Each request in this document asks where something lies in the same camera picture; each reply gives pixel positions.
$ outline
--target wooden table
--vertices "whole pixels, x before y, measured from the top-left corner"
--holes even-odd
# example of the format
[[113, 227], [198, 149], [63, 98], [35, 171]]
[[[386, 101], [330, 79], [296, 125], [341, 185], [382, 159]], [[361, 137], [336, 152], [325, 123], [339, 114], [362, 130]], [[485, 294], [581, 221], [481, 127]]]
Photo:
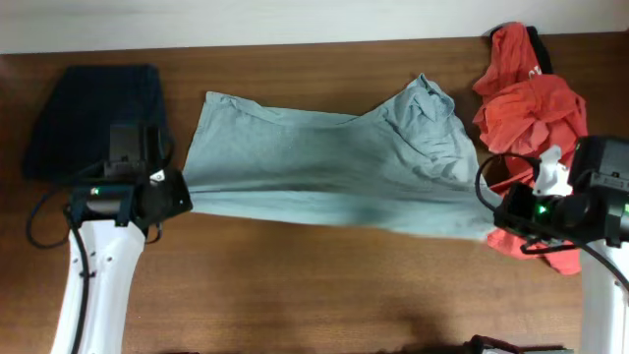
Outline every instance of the wooden table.
[[[586, 98], [591, 133], [629, 137], [629, 33], [543, 40], [556, 73]], [[471, 86], [488, 58], [481, 38], [1, 56], [0, 352], [48, 352], [61, 307], [68, 252], [27, 244], [25, 220], [46, 186], [23, 181], [20, 163], [65, 67], [156, 65], [183, 166], [208, 90], [361, 114], [421, 72], [455, 99], [477, 142]], [[60, 201], [38, 216], [37, 237], [67, 232]], [[476, 333], [578, 347], [580, 286], [543, 261], [474, 242], [188, 213], [169, 220], [140, 259], [123, 352], [356, 353], [459, 344]]]

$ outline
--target black cable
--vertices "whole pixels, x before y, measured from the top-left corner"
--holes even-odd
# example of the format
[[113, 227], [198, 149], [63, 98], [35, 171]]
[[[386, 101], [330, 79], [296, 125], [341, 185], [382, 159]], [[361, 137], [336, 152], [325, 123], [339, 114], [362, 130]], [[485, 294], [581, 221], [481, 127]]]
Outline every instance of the black cable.
[[561, 232], [555, 231], [552, 228], [546, 227], [546, 226], [542, 226], [539, 224], [534, 223], [531, 220], [528, 220], [526, 218], [520, 217], [520, 216], [516, 216], [513, 214], [510, 214], [502, 209], [499, 209], [495, 206], [493, 206], [492, 204], [490, 204], [481, 194], [481, 176], [483, 174], [483, 170], [485, 169], [485, 167], [489, 164], [490, 161], [502, 157], [503, 155], [515, 155], [512, 153], [505, 153], [505, 154], [496, 154], [490, 158], [488, 158], [479, 168], [479, 171], [477, 172], [476, 175], [476, 195], [477, 198], [479, 199], [479, 201], [481, 201], [481, 203], [483, 203], [484, 206], [486, 206], [487, 208], [489, 208], [491, 211], [493, 211], [494, 214], [497, 214], [498, 217], [501, 217], [507, 221], [516, 223], [516, 224], [520, 224], [520, 225], [525, 225], [526, 227], [528, 227], [529, 229], [531, 229], [534, 232], [543, 234], [543, 235], [548, 235], [554, 239], [557, 240], [565, 240], [565, 241], [569, 241], [572, 242], [572, 244], [574, 245], [575, 249], [580, 248], [583, 251], [587, 252], [590, 256], [592, 256], [595, 260], [597, 260], [599, 263], [601, 263], [605, 268], [607, 268], [607, 270], [609, 270], [613, 276], [616, 277], [616, 279], [618, 280], [618, 282], [622, 285], [622, 287], [625, 288], [625, 291], [627, 291], [627, 293], [629, 294], [629, 280], [627, 280], [627, 277], [620, 271], [618, 270], [618, 268], [610, 261], [607, 259], [607, 257], [605, 257], [604, 255], [600, 254], [599, 252], [595, 251], [592, 247], [590, 247], [588, 244], [582, 242], [581, 240], [575, 239], [571, 236], [568, 236], [566, 234], [563, 234]]
[[50, 250], [53, 249], [55, 247], [59, 247], [64, 245], [66, 242], [68, 242], [68, 237], [64, 237], [62, 240], [57, 241], [57, 242], [53, 242], [51, 244], [42, 244], [40, 242], [38, 242], [37, 240], [34, 239], [34, 237], [32, 237], [32, 222], [35, 219], [35, 216], [37, 215], [37, 213], [39, 212], [39, 210], [41, 209], [41, 207], [54, 195], [56, 195], [57, 193], [59, 193], [60, 191], [62, 191], [66, 185], [69, 184], [73, 184], [77, 181], [77, 179], [82, 178], [87, 176], [90, 172], [93, 172], [93, 170], [95, 170], [97, 167], [102, 166], [103, 162], [99, 161], [96, 162], [82, 170], [80, 170], [77, 173], [74, 173], [73, 175], [71, 175], [69, 178], [66, 178], [65, 180], [62, 180], [58, 183], [55, 184], [54, 187], [52, 187], [52, 189], [50, 189], [47, 193], [45, 193], [41, 199], [39, 200], [39, 202], [37, 202], [37, 204], [35, 205], [35, 207], [32, 209], [32, 211], [30, 212], [30, 216], [27, 219], [27, 241], [29, 241], [30, 244], [32, 244], [33, 246], [35, 246], [37, 249], [39, 250]]
[[83, 238], [79, 233], [77, 224], [72, 220], [70, 212], [64, 207], [63, 214], [66, 216], [66, 221], [72, 230], [72, 234], [77, 241], [79, 247], [79, 253], [81, 254], [81, 264], [83, 265], [83, 271], [81, 277], [83, 278], [83, 294], [81, 297], [81, 308], [79, 309], [79, 318], [77, 319], [77, 329], [75, 330], [75, 340], [72, 344], [71, 354], [78, 354], [81, 347], [81, 340], [83, 338], [83, 330], [86, 326], [86, 314], [87, 314], [87, 299], [89, 298], [89, 279], [91, 274], [89, 273], [89, 262], [87, 261], [86, 245], [83, 243]]
[[546, 247], [546, 248], [542, 248], [538, 250], [529, 249], [527, 245], [522, 245], [522, 247], [520, 247], [520, 251], [522, 251], [523, 254], [531, 255], [531, 256], [547, 255], [551, 253], [572, 251], [576, 249], [578, 249], [578, 247], [574, 245], [561, 245], [561, 246], [554, 246], [554, 247]]

